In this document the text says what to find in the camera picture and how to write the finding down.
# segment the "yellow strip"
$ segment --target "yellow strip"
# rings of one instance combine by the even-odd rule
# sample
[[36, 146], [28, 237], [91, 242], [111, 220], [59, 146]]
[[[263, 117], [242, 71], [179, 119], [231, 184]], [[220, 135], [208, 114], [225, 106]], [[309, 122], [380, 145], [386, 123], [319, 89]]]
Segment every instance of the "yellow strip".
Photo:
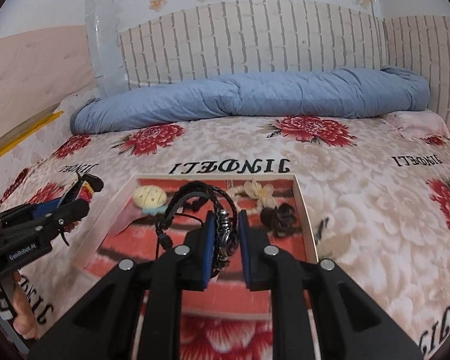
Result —
[[54, 114], [51, 114], [49, 116], [44, 117], [42, 120], [39, 120], [33, 126], [30, 126], [30, 128], [28, 128], [28, 130], [26, 130], [24, 133], [19, 135], [15, 140], [10, 142], [7, 146], [0, 148], [0, 157], [5, 155], [6, 153], [8, 153], [15, 146], [17, 146], [20, 142], [25, 140], [27, 137], [32, 135], [34, 132], [41, 129], [43, 126], [46, 126], [47, 124], [53, 122], [55, 119], [57, 119], [62, 114], [63, 114], [63, 111], [55, 112]]

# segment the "metal screw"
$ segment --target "metal screw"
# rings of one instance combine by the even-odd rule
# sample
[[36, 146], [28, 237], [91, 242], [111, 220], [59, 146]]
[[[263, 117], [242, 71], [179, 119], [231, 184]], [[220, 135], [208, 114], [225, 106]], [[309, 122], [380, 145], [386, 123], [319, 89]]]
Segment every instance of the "metal screw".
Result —
[[265, 246], [263, 251], [265, 252], [265, 254], [269, 256], [276, 256], [279, 252], [279, 249], [275, 245], [268, 245]]
[[118, 267], [123, 271], [129, 271], [133, 268], [133, 261], [130, 259], [123, 259], [119, 262]]
[[320, 266], [325, 271], [331, 271], [335, 268], [335, 263], [331, 259], [323, 259], [322, 261], [320, 261]]
[[178, 245], [175, 248], [175, 253], [179, 256], [186, 256], [190, 253], [190, 248], [187, 245]]

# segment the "flower hair tie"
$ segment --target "flower hair tie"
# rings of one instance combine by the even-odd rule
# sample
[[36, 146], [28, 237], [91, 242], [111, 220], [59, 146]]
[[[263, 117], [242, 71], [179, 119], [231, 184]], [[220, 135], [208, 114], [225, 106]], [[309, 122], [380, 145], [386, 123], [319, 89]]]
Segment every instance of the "flower hair tie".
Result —
[[232, 187], [227, 190], [227, 193], [232, 198], [237, 211], [241, 211], [239, 199], [240, 194], [243, 192], [245, 192], [249, 198], [257, 200], [257, 207], [248, 208], [245, 210], [247, 215], [260, 214], [263, 207], [275, 208], [278, 205], [275, 198], [272, 196], [274, 193], [273, 185], [267, 184], [262, 187], [262, 185], [256, 180], [252, 180], [246, 181], [243, 185]]

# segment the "floral bed sheet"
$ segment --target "floral bed sheet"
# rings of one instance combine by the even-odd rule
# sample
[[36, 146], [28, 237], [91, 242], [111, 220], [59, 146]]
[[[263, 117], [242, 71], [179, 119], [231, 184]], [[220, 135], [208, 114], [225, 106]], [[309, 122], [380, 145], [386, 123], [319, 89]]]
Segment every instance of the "floral bed sheet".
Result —
[[[226, 117], [70, 137], [24, 169], [5, 210], [59, 196], [90, 172], [105, 183], [89, 215], [47, 256], [22, 269], [43, 334], [93, 284], [73, 257], [101, 212], [135, 174], [292, 172], [319, 256], [338, 264], [420, 345], [450, 333], [450, 139], [410, 141], [379, 118]], [[183, 359], [271, 359], [269, 321], [184, 316]]]

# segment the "blue gripper pad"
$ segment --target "blue gripper pad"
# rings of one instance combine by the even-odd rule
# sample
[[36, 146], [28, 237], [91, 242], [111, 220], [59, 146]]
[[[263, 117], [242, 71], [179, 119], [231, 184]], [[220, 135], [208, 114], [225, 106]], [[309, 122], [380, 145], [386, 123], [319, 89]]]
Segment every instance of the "blue gripper pad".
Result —
[[57, 198], [50, 200], [49, 202], [45, 202], [42, 204], [39, 204], [37, 208], [35, 208], [35, 211], [33, 212], [34, 219], [39, 219], [48, 214], [49, 212], [52, 212], [55, 210], [62, 198]]
[[240, 237], [240, 254], [242, 255], [243, 279], [250, 286], [251, 271], [250, 271], [250, 254], [248, 253], [247, 240], [248, 218], [245, 211], [238, 214], [238, 235]]
[[205, 222], [207, 227], [207, 242], [205, 244], [205, 251], [202, 260], [202, 284], [203, 288], [208, 287], [208, 282], [212, 276], [212, 263], [214, 259], [214, 243], [215, 243], [215, 216], [212, 216], [209, 221]]

